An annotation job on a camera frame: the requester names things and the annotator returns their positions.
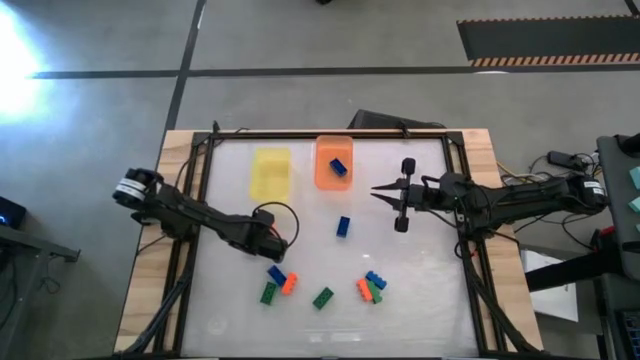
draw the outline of black metal frame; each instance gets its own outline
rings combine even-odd
[[[191,151],[189,154],[190,159],[195,159],[198,155],[202,155],[201,148],[205,147],[204,152],[204,165],[202,170],[202,175],[200,179],[200,188],[198,189],[197,200],[204,201],[207,192],[207,184],[208,178],[211,171],[211,163],[213,159],[213,149],[214,143],[216,141],[222,140],[257,140],[257,139],[315,139],[320,135],[348,135],[354,139],[438,139],[442,142],[442,149],[445,154],[445,164],[447,171],[455,171],[454,167],[454,159],[452,157],[451,147],[456,147],[457,154],[459,156],[459,163],[461,167],[461,171],[465,175],[470,175],[469,164],[467,161],[466,150],[464,146],[464,140],[462,133],[459,131],[420,131],[420,132],[401,132],[401,131],[366,131],[366,130],[339,130],[339,131],[322,131],[322,130],[310,130],[310,131],[265,131],[265,132],[198,132],[194,133]],[[192,193],[192,184],[195,176],[197,161],[190,161],[186,168],[186,177],[183,186],[183,193],[191,194]],[[159,320],[159,324],[155,324],[153,326],[153,332],[147,333],[147,340],[145,341],[144,348],[138,347],[137,349],[131,349],[133,352],[124,352],[117,353],[113,355],[113,358],[118,359],[144,359],[144,358],[179,358],[180,351],[182,348],[183,336],[184,336],[184,327],[186,323],[186,313],[189,306],[189,295],[190,295],[190,284],[191,284],[191,272],[195,265],[196,252],[198,248],[198,240],[199,240],[199,229],[191,236],[189,239],[182,239],[181,241],[175,241],[172,249],[171,255],[169,258],[169,266],[167,270],[167,277],[165,282],[165,288],[163,293],[163,303],[158,311],[158,314],[161,314]],[[183,280],[186,280],[188,283],[178,283],[176,282],[178,269],[178,259],[180,258],[180,253],[182,249],[182,244],[184,241],[189,242],[189,252],[187,254],[187,261],[185,267],[183,269]],[[464,245],[461,247],[461,251],[463,256],[470,256],[471,250],[468,246],[467,242],[462,242]],[[482,280],[486,284],[487,289],[495,298],[495,288],[493,284],[493,278],[491,276],[490,266],[489,266],[489,258],[487,256],[486,247],[484,244],[479,244],[477,246],[477,253],[479,255],[480,265],[482,269]],[[471,286],[470,280],[467,278],[467,290],[469,294],[469,301],[471,307],[471,316],[473,319],[474,331],[476,333],[476,344],[478,347],[479,354],[484,354],[488,350],[486,334],[484,331],[482,314],[480,313],[480,300],[478,298],[478,294],[475,289]],[[182,300],[180,301],[179,310],[178,310],[178,320],[176,324],[175,337],[173,341],[173,345],[171,350],[165,350],[165,335],[166,335],[166,326],[167,326],[167,316],[169,314],[169,310],[175,304],[178,296],[176,296],[176,288],[182,285],[180,294],[182,296]],[[498,326],[497,322],[492,319],[494,335],[496,338],[496,346],[498,351],[504,352],[506,351],[506,344],[504,340],[504,333],[501,328]],[[152,353],[142,353],[147,345],[150,343],[151,338],[154,337],[155,341],[153,344],[153,352]]]

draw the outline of black stand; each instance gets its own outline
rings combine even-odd
[[[14,290],[17,301],[7,310],[9,317],[0,329],[0,359],[7,359],[14,352],[16,338],[24,330],[28,305],[42,285],[41,279],[49,260],[59,256],[66,262],[76,262],[80,250],[72,250],[8,226],[0,226],[0,247],[0,271],[13,262],[13,281],[19,284]]]
[[[605,273],[623,274],[620,254],[615,247],[529,271],[525,276],[529,291],[534,292],[593,279]]]

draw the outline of orange plastic bin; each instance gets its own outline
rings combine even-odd
[[[338,159],[347,174],[338,176],[329,163]],[[350,136],[321,135],[316,139],[316,175],[318,189],[344,191],[353,180],[353,139]]]

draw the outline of plastic container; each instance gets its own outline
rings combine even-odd
[[[338,159],[347,174],[338,176],[329,163]],[[320,190],[345,191],[353,181],[353,139],[350,136],[321,135],[316,139],[315,183]]]
[[[257,149],[251,168],[249,195],[259,203],[289,201],[291,151],[286,148]]]

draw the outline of concrete floor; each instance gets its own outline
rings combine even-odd
[[[153,167],[175,79],[23,80],[31,71],[178,69],[195,0],[0,2],[0,195],[25,228],[82,249],[52,266],[62,283],[30,312],[23,359],[107,355],[140,228],[111,200],[128,167]],[[626,14],[622,0],[208,0],[192,69],[467,64],[455,20]],[[497,157],[524,171],[550,149],[591,152],[636,133],[633,72],[189,79],[178,129],[343,128],[363,108],[491,130]],[[576,223],[586,238],[610,219]],[[525,244],[579,252],[553,225]],[[585,316],[593,308],[587,309]],[[545,347],[597,356],[579,326],[541,319]]]

